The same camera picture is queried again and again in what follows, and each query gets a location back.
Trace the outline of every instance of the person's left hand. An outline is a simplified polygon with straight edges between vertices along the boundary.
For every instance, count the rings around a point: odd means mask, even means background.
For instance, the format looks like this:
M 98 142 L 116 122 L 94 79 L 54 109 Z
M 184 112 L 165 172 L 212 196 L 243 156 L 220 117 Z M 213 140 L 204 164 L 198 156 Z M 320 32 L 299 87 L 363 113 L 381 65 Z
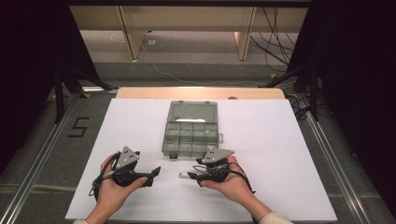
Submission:
M 105 167 L 106 163 L 111 159 L 109 156 L 101 165 L 101 170 Z M 106 172 L 111 171 L 111 165 L 107 166 Z M 148 179 L 141 177 L 136 179 L 131 185 L 121 187 L 117 185 L 112 178 L 107 178 L 102 181 L 99 187 L 99 195 L 95 208 L 91 214 L 86 218 L 90 224 L 105 223 L 111 215 L 117 212 L 128 196 L 135 190 L 142 187 Z

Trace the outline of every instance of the gray floor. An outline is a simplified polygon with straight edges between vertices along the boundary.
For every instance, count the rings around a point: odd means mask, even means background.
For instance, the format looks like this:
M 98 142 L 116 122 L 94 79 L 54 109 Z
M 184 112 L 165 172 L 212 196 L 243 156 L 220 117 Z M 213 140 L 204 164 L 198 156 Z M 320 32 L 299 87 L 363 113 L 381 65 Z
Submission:
M 254 43 L 250 43 L 247 60 L 239 61 L 232 33 L 147 33 L 144 49 L 134 63 L 128 58 L 120 33 L 83 32 L 83 35 L 100 78 L 114 86 L 255 87 L 259 83 L 269 82 L 272 74 L 283 74 L 271 70 L 267 62 L 277 70 L 286 69 L 285 65 L 271 56 L 268 56 L 266 62 L 263 52 Z M 253 36 L 264 44 L 259 34 Z M 149 45 L 149 40 L 156 40 L 155 45 Z M 285 36 L 282 43 L 292 48 Z M 278 48 L 272 47 L 271 51 L 281 56 Z M 92 85 L 86 81 L 81 81 L 81 84 Z M 279 88 L 292 93 L 288 89 L 291 86 L 292 80 L 280 85 Z M 67 102 L 70 97 L 67 96 L 67 91 L 64 92 Z M 65 221 L 64 216 L 113 97 L 113 93 L 96 93 L 81 96 L 76 100 L 60 137 L 15 223 L 71 223 Z M 353 189 L 356 190 L 364 211 L 372 223 L 396 223 L 359 161 L 350 156 L 352 149 L 325 106 L 324 99 L 319 97 L 319 103 L 322 105 L 319 107 L 320 126 Z M 51 94 L 29 138 L 0 176 L 1 211 L 5 211 L 43 147 L 53 127 L 55 111 L 55 101 Z M 77 118 L 89 118 L 78 123 L 87 127 L 87 130 L 83 137 L 70 137 L 81 132 L 73 129 Z M 299 120 L 299 125 L 339 219 L 336 223 L 356 223 L 308 120 Z

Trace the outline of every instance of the hand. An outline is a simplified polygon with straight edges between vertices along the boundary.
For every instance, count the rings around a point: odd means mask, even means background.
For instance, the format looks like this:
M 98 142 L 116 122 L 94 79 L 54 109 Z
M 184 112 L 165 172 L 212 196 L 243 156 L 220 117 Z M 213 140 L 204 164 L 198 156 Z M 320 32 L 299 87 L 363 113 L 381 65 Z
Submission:
M 239 164 L 236 157 L 229 156 L 227 161 L 230 163 L 231 170 L 242 174 L 241 168 L 236 165 Z M 205 180 L 201 182 L 201 185 L 210 189 L 216 189 L 229 200 L 241 204 L 258 221 L 262 220 L 262 218 L 272 212 L 267 205 L 254 196 L 250 191 L 247 182 L 239 175 L 228 174 L 227 178 L 220 183 Z
M 101 165 L 101 170 L 105 167 L 106 163 L 111 159 L 109 156 Z M 111 165 L 107 166 L 106 172 L 111 171 Z M 127 187 L 118 186 L 112 178 L 107 178 L 102 181 L 99 188 L 98 201 L 91 214 L 86 218 L 90 224 L 105 223 L 111 215 L 117 212 L 128 196 L 135 190 L 142 187 L 148 179 L 141 177 L 136 179 L 131 185 Z
M 243 173 L 241 168 L 236 165 L 239 164 L 238 160 L 234 156 L 227 157 L 228 163 L 230 163 L 230 169 L 238 173 Z M 227 178 L 223 182 L 215 182 L 211 180 L 205 180 L 201 182 L 201 185 L 209 189 L 216 189 L 220 191 L 229 200 L 241 203 L 242 200 L 253 195 L 250 191 L 246 181 L 239 175 L 228 174 Z

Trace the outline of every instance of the white table surface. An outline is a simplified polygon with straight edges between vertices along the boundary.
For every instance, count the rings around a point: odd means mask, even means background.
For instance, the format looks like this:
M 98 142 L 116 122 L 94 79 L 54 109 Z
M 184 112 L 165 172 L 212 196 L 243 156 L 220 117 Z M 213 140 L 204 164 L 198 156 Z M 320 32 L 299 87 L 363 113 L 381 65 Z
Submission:
M 88 194 L 100 164 L 128 146 L 141 152 L 137 172 L 149 173 L 158 166 L 162 169 L 153 186 L 134 192 L 111 220 L 251 221 L 244 208 L 219 192 L 178 178 L 179 172 L 193 172 L 197 163 L 186 158 L 171 161 L 162 153 L 171 101 L 112 100 L 66 219 L 84 218 L 91 212 L 95 199 Z M 212 101 L 218 103 L 219 132 L 224 135 L 219 148 L 235 151 L 260 200 L 293 221 L 337 219 L 288 100 Z

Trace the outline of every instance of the sleeve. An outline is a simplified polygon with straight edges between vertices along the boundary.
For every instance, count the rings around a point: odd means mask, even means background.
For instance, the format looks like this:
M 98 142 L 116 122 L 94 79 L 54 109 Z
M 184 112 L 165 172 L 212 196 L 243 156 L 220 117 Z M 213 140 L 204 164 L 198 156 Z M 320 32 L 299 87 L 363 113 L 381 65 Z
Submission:
M 88 224 L 88 222 L 85 219 L 77 219 L 73 224 Z
M 291 224 L 292 222 L 283 214 L 278 212 L 271 212 L 260 220 L 259 224 Z

